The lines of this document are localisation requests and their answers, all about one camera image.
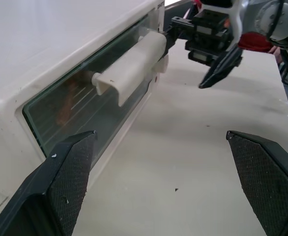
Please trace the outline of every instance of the glass window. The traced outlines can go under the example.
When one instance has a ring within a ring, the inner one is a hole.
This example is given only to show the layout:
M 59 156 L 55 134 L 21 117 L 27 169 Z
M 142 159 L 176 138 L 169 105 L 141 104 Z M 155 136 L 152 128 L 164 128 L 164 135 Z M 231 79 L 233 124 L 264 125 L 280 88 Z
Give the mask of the glass window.
M 103 153 L 146 93 L 153 75 L 147 75 L 122 107 L 113 88 L 98 96 L 91 77 L 134 46 L 148 27 L 145 17 L 24 106 L 24 116 L 46 156 L 56 142 L 88 130 L 98 134 L 96 158 Z

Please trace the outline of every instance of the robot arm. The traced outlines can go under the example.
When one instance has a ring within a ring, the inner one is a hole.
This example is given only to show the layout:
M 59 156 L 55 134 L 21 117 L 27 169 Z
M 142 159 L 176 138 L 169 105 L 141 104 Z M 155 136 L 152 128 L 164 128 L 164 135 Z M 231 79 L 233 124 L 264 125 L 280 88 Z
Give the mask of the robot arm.
M 189 40 L 189 59 L 210 66 L 201 89 L 209 88 L 225 78 L 241 62 L 237 47 L 242 34 L 265 35 L 288 54 L 288 0 L 201 0 L 202 8 L 192 19 L 174 17 L 166 32 L 174 45 L 180 33 Z

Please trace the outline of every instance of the white oven body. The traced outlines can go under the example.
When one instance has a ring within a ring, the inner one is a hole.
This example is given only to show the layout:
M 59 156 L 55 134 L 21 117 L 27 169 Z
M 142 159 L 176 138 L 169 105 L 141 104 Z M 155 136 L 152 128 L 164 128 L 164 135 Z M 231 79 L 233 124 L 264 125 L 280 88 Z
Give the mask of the white oven body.
M 25 119 L 23 113 L 24 106 L 141 18 L 148 17 L 150 24 L 158 27 L 154 30 L 162 30 L 164 2 L 161 0 L 137 0 L 137 3 L 126 0 L 125 2 L 128 4 L 132 2 L 132 4 L 137 4 L 138 6 L 132 6 L 131 10 L 125 15 L 118 18 L 115 22 L 111 22 L 110 27 L 103 28 L 101 34 L 99 32 L 96 32 L 97 35 L 91 33 L 89 36 L 91 35 L 92 38 L 85 37 L 80 38 L 80 40 L 77 40 L 77 38 L 68 39 L 69 41 L 72 40 L 69 44 L 66 44 L 66 46 L 60 45 L 59 48 L 54 49 L 61 50 L 62 46 L 64 46 L 65 52 L 60 53 L 57 57 L 45 55 L 50 50 L 49 48 L 42 48 L 42 52 L 38 51 L 36 54 L 34 53 L 30 56 L 26 55 L 25 57 L 30 61 L 36 60 L 39 57 L 45 58 L 42 64 L 36 62 L 36 66 L 32 65 L 31 68 L 27 68 L 28 65 L 23 65 L 25 69 L 24 73 L 14 71 L 15 69 L 18 71 L 22 70 L 22 66 L 19 68 L 19 63 L 24 63 L 22 58 L 20 58 L 20 61 L 7 61 L 10 60 L 8 54 L 8 58 L 6 58 L 6 63 L 9 63 L 9 68 L 6 69 L 7 73 L 10 73 L 12 77 L 15 74 L 20 76 L 13 81 L 10 81 L 9 78 L 6 78 L 7 81 L 2 81 L 1 76 L 5 75 L 6 72 L 3 71 L 0 74 L 0 212 L 23 180 L 45 159 L 44 153 L 35 139 L 29 123 Z M 88 22 L 85 22 L 81 28 L 88 30 Z M 77 35 L 81 37 L 85 36 L 81 32 L 77 32 Z M 28 43 L 27 47 L 30 49 L 30 47 L 37 46 L 36 43 L 38 41 L 19 41 L 18 43 Z M 12 46 L 11 50 L 16 50 L 21 46 Z M 101 154 L 102 156 L 99 159 L 100 164 L 97 165 L 98 168 L 101 168 L 113 153 L 158 83 L 159 74 L 157 72 L 149 70 L 147 74 L 149 74 L 151 79 L 147 92 L 136 107 L 133 108 L 128 118 L 123 121 L 123 125 L 121 124 L 119 131 Z

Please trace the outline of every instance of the oven door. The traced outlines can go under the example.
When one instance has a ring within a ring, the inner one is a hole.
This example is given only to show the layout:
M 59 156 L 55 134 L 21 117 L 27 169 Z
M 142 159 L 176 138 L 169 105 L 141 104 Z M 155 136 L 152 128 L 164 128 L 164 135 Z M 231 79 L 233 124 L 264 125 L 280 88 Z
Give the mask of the oven door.
M 24 117 L 45 156 L 57 142 L 68 136 L 94 130 L 97 142 L 92 166 L 97 162 L 147 94 L 150 84 L 157 81 L 158 74 L 151 65 L 145 68 L 137 63 L 138 76 L 134 76 L 136 70 L 129 73 L 136 65 L 130 65 L 130 70 L 123 65 L 129 60 L 130 53 L 134 54 L 134 48 L 147 41 L 150 34 L 164 37 L 155 32 L 158 27 L 158 18 L 148 14 L 24 106 Z M 128 95 L 121 104 L 121 89 L 112 85 L 99 92 L 99 84 L 93 79 L 95 74 L 110 81 L 126 77 L 133 80 L 131 83 L 136 81 L 131 91 L 127 89 Z

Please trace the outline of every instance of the table surface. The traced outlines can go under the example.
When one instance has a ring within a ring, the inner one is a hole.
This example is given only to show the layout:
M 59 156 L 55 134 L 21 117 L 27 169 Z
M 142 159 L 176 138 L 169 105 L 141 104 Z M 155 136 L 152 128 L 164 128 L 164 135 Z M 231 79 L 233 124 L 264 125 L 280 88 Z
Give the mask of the table surface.
M 179 2 L 179 1 L 181 1 L 181 0 L 165 0 L 164 5 L 169 6 L 169 5 L 174 4 L 176 2 Z
M 184 43 L 170 50 L 159 86 L 88 190 L 74 236 L 265 236 L 225 135 L 260 135 L 288 152 L 274 57 L 244 52 L 229 77 L 201 90 L 208 68 L 188 60 Z

